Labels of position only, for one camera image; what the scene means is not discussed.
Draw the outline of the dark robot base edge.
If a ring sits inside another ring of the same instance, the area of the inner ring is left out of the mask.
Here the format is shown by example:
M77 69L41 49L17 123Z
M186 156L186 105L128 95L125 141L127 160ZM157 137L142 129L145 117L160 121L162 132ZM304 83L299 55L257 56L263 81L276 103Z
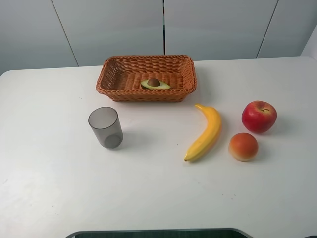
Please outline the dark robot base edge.
M236 229L180 229L76 232L67 238L251 238Z

